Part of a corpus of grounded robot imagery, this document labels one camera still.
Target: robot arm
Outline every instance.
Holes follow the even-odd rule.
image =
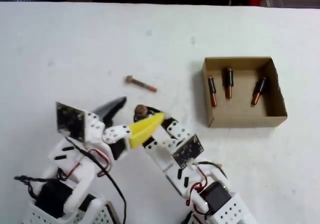
[[[160,112],[137,106],[134,120]],[[199,155],[204,151],[196,134],[166,114],[161,127],[143,144],[177,192],[193,207],[189,221],[210,224],[256,224],[254,217],[222,169]]]
[[[93,181],[103,175],[108,176],[124,201],[125,223],[126,201],[109,171],[129,149],[145,142],[164,119],[164,114],[157,114],[131,125],[111,126],[111,118],[125,101],[126,98],[114,100],[94,112],[56,103],[57,130],[65,138],[49,154],[52,165],[40,179],[15,177],[29,186],[35,199],[25,223],[38,223],[33,220],[35,216],[52,224],[87,224],[94,219],[109,223],[101,218],[111,214],[109,208],[106,210],[105,198],[90,194]],[[41,183],[36,183],[33,190],[30,181]]]

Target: open cardboard box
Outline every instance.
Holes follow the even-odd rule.
[[[223,69],[233,69],[232,99],[226,99]],[[207,120],[212,128],[275,127],[288,117],[278,74],[270,57],[219,57],[204,60],[203,84]],[[214,78],[217,107],[211,107],[208,78]],[[253,91],[260,77],[268,87],[257,105],[252,106]]]

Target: circuit board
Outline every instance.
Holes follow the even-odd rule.
[[[85,112],[56,103],[56,123],[59,133],[66,132],[68,136],[80,142],[85,140]]]
[[[203,151],[204,148],[202,147],[197,135],[193,135],[172,156],[179,166],[184,169],[191,159],[195,159]]]

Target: bolt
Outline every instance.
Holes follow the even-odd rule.
[[[255,88],[253,91],[253,98],[252,98],[252,102],[251,104],[254,106],[258,103],[258,100],[261,96],[261,94],[264,92],[265,90],[265,86],[267,84],[267,79],[266,77],[262,77],[258,80],[258,82],[255,84]]]
[[[134,83],[135,85],[138,85],[138,86],[140,86],[140,87],[142,87],[142,88],[145,88],[145,89],[147,89],[147,90],[150,90],[150,91],[152,91],[152,92],[156,92],[157,91],[157,89],[155,88],[155,87],[152,87],[152,86],[150,86],[150,85],[147,85],[146,83],[143,83],[143,82],[141,82],[141,81],[139,81],[139,80],[136,80],[136,79],[134,79],[132,76],[127,76],[126,77],[126,79],[125,79],[125,81],[127,82],[127,83]]]
[[[234,86],[234,72],[231,68],[226,68],[224,70],[224,78],[225,97],[231,99],[232,87]]]
[[[148,117],[148,108],[145,107],[142,104],[139,104],[135,107],[134,113],[136,114],[137,117],[140,119]]]
[[[211,106],[216,107],[217,102],[216,102],[216,94],[215,93],[217,91],[216,91],[214,79],[211,76],[208,78],[208,84],[209,84],[209,90],[210,90]]]

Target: table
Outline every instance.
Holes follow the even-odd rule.
[[[0,4],[0,223],[19,223],[27,187],[60,140],[55,101],[91,110],[128,102],[166,110],[197,132],[260,224],[318,223],[320,10],[100,3]],[[277,128],[209,129],[200,70],[209,56],[271,56],[288,119]],[[127,75],[158,88],[124,84]],[[184,200],[141,148],[111,171],[127,198],[128,224],[177,224]],[[103,192],[122,219],[107,179]]]

